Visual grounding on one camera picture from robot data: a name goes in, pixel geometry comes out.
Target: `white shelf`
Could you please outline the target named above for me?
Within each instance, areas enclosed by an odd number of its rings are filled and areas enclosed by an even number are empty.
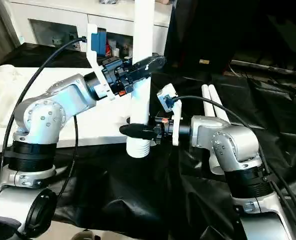
[[[61,9],[107,18],[134,21],[134,1],[119,0],[117,4],[100,4],[99,0],[9,0],[12,3]],[[155,4],[154,25],[169,27],[172,5]]]

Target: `silver robotic arm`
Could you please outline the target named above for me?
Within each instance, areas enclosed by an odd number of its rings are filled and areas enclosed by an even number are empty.
[[[2,239],[35,238],[49,228],[57,198],[47,186],[56,175],[55,150],[66,122],[100,99],[113,100],[130,93],[133,83],[165,64],[163,56],[152,56],[135,65],[128,59],[111,57],[98,66],[93,62],[96,55],[91,56],[95,73],[59,81],[15,109],[19,129],[11,149],[4,154],[9,164],[0,177],[0,224],[14,229],[16,236]]]
[[[181,119],[181,100],[172,84],[158,94],[171,119],[155,117],[152,126],[125,125],[120,132],[133,138],[154,139],[158,144],[170,137],[173,145],[186,139],[192,147],[213,151],[224,171],[231,191],[233,208],[239,214],[235,221],[236,239],[295,240],[282,210],[279,198],[271,187],[260,155],[255,134],[244,126],[211,116],[193,116],[190,124]]]

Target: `white pipe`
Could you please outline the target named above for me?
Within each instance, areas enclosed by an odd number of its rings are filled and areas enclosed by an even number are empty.
[[[155,0],[135,0],[133,63],[152,56]],[[149,119],[151,79],[134,84],[131,97],[130,123],[147,124]],[[127,137],[127,153],[143,158],[150,152],[150,141]]]
[[[214,87],[214,85],[212,85],[212,84],[209,85],[209,91],[210,91],[211,100],[213,100],[214,102],[222,105],[221,100],[219,98],[219,95],[218,95],[217,90]],[[215,110],[216,115],[217,115],[218,118],[220,118],[222,120],[225,120],[228,123],[230,123],[230,120],[229,120],[229,118],[227,116],[227,113],[224,110],[218,108],[217,106],[214,106],[214,110]]]
[[[202,96],[204,98],[206,98],[206,99],[211,100],[211,96],[210,96],[208,85],[207,84],[202,85],[201,86],[201,90],[202,90]],[[215,117],[212,104],[204,101],[203,102],[203,108],[204,108],[204,115],[205,116]]]
[[[208,85],[204,84],[201,86],[202,96],[206,99],[211,100],[210,91]],[[208,117],[215,117],[213,105],[208,102],[203,102],[204,115]],[[212,148],[210,150],[209,167],[210,171],[216,175],[223,175],[223,171],[220,167],[216,154]]]

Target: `black cable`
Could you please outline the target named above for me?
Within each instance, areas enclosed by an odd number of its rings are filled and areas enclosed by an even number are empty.
[[[283,177],[280,175],[280,173],[271,164],[269,164],[269,167],[274,172],[274,174],[277,176],[277,178],[281,181],[282,185],[284,185],[284,188],[286,189],[286,191],[289,194],[291,200],[293,201],[293,204],[296,207],[296,197],[293,194],[293,192],[290,189],[290,187],[288,186],[287,182],[283,179]]]
[[[76,130],[76,145],[74,147],[74,151],[73,151],[73,157],[72,157],[72,162],[71,162],[71,166],[70,166],[70,171],[69,171],[69,175],[66,178],[66,180],[63,183],[63,186],[61,188],[60,193],[58,194],[58,200],[62,197],[62,194],[64,192],[64,190],[66,189],[68,182],[72,176],[73,170],[74,170],[74,165],[75,165],[75,159],[77,156],[77,152],[78,152],[78,144],[79,144],[79,130],[78,130],[78,121],[77,121],[77,116],[74,116],[74,128]]]
[[[279,196],[283,196],[281,190],[278,188],[277,184],[274,181],[272,182],[272,186]],[[281,197],[280,199],[281,199],[282,203],[284,204],[285,208],[290,213],[291,219],[293,220],[294,224],[296,225],[296,216],[294,215],[293,211],[291,210],[288,202],[286,201],[286,199],[284,197]]]
[[[239,120],[245,127],[251,129],[251,127],[244,121],[242,120],[242,118],[240,118],[236,113],[234,113],[233,111],[227,109],[226,107],[222,106],[221,104],[215,102],[215,101],[212,101],[212,100],[209,100],[207,98],[204,98],[204,97],[201,97],[201,96],[193,96],[193,95],[187,95],[187,96],[178,96],[178,97],[174,97],[172,100],[174,102],[178,101],[178,100],[181,100],[181,99],[195,99],[195,100],[200,100],[200,101],[204,101],[204,102],[207,102],[207,103],[210,103],[224,111],[226,111],[227,113],[229,113],[230,115],[232,115],[233,117],[235,117],[237,120]],[[263,149],[259,143],[259,154],[261,156],[261,160],[262,160],[262,163],[267,171],[267,173],[270,173],[270,170],[269,170],[269,167],[268,167],[268,163],[267,163],[267,160],[264,156],[264,153],[263,153]],[[285,187],[285,189],[287,190],[288,194],[290,195],[290,198],[291,200],[293,201],[295,207],[296,207],[296,198],[293,194],[293,192],[291,191],[291,189],[289,188],[288,184],[286,183],[286,181],[283,179],[283,177],[277,172],[275,171],[275,169],[270,165],[270,168],[272,170],[272,172],[277,176],[277,178],[281,181],[281,183],[283,184],[283,186]],[[278,196],[282,199],[284,199],[284,196],[281,194]]]
[[[29,90],[29,88],[31,87],[31,85],[33,84],[33,82],[36,80],[36,78],[39,76],[39,74],[41,73],[41,71],[46,67],[46,65],[52,61],[58,54],[60,54],[65,48],[67,48],[69,45],[71,44],[74,44],[74,43],[77,43],[77,42],[86,42],[87,39],[85,36],[83,37],[79,37],[79,38],[76,38],[74,40],[71,40],[70,42],[68,42],[67,44],[64,44],[62,47],[60,47],[58,50],[56,50],[42,65],[41,67],[39,67],[39,69],[36,71],[36,73],[32,76],[32,78],[29,80],[28,84],[26,85],[26,87],[23,89],[16,105],[15,105],[15,108],[22,102],[24,96],[26,95],[27,91]],[[0,169],[0,177],[1,177],[1,174],[2,174],[2,168],[3,168],[3,165],[4,165],[4,161],[5,161],[5,158],[4,158],[4,152],[8,146],[8,140],[9,140],[9,136],[10,136],[10,131],[11,131],[11,127],[12,127],[12,124],[14,122],[14,110],[11,114],[11,117],[10,117],[10,120],[9,120],[9,124],[7,126],[7,129],[6,129],[6,133],[5,133],[5,136],[4,136],[4,141],[3,141],[3,146],[2,146],[2,158],[1,158],[1,169]]]

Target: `black tablecloth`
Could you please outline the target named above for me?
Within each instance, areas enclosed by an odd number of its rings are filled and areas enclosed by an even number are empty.
[[[24,44],[0,65],[39,67],[53,51]],[[67,50],[49,67],[87,68],[89,64],[84,53]],[[156,73],[151,115],[162,111],[156,93],[170,82],[180,96],[201,96],[201,85],[213,83],[223,105],[254,127],[267,160],[296,194],[296,88],[236,77]],[[184,100],[182,108],[184,118],[203,115],[200,102]],[[72,152],[72,148],[57,149],[56,167],[66,165]],[[129,157],[125,144],[80,147],[54,220],[147,240],[166,240],[168,235],[175,240],[232,239],[235,212],[229,189],[224,177],[209,171],[208,157],[206,150],[191,149],[184,142],[180,147],[154,146],[142,159]],[[50,188],[58,193],[65,176],[57,176]]]

